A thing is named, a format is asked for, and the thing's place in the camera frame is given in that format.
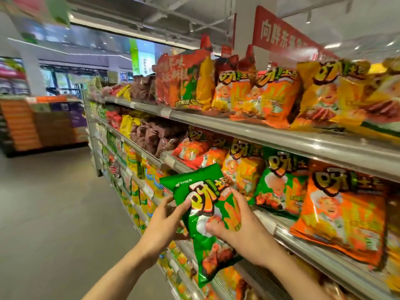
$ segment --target red sign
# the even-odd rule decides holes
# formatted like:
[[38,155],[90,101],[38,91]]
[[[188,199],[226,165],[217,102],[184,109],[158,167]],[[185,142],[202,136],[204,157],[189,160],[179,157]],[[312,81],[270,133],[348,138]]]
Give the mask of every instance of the red sign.
[[339,59],[261,5],[256,8],[253,45],[298,61]]
[[221,57],[229,58],[230,56],[232,56],[232,47],[230,47],[228,45],[222,45]]

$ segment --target person's right hand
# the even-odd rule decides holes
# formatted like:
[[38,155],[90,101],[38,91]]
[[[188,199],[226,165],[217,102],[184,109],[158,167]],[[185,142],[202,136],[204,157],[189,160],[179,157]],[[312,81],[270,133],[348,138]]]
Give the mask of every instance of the person's right hand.
[[242,227],[232,231],[215,222],[206,224],[206,229],[215,237],[222,239],[251,263],[266,268],[271,267],[276,254],[281,251],[273,236],[250,210],[247,200],[237,190],[232,193],[238,202]]

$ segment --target green chip bag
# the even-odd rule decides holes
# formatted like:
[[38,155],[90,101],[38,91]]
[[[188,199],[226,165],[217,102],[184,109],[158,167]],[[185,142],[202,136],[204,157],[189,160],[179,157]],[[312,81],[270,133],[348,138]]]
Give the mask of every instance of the green chip bag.
[[267,162],[253,200],[279,216],[297,220],[307,193],[308,159],[264,147]]
[[172,191],[176,204],[192,200],[192,207],[182,220],[193,238],[199,266],[199,287],[210,282],[216,273],[242,257],[227,243],[206,231],[206,223],[215,221],[229,230],[241,227],[236,199],[218,164],[197,171],[160,178],[160,183]]

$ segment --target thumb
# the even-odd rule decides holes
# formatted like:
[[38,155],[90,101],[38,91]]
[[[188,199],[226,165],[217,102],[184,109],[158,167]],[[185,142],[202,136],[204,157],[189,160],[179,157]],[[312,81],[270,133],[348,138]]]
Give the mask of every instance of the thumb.
[[171,221],[178,225],[182,216],[188,211],[191,206],[192,200],[186,199],[182,204],[179,204],[175,208],[174,212],[168,218],[171,218]]
[[213,236],[222,239],[223,241],[229,243],[232,246],[232,242],[234,243],[234,234],[235,232],[226,229],[223,225],[217,222],[208,222],[206,224],[206,231],[212,234]]

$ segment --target floor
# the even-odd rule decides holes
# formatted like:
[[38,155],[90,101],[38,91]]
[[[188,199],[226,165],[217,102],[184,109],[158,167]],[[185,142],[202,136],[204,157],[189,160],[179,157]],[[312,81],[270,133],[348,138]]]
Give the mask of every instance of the floor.
[[[138,241],[89,148],[0,153],[0,299],[79,300]],[[154,266],[128,299],[172,300]]]

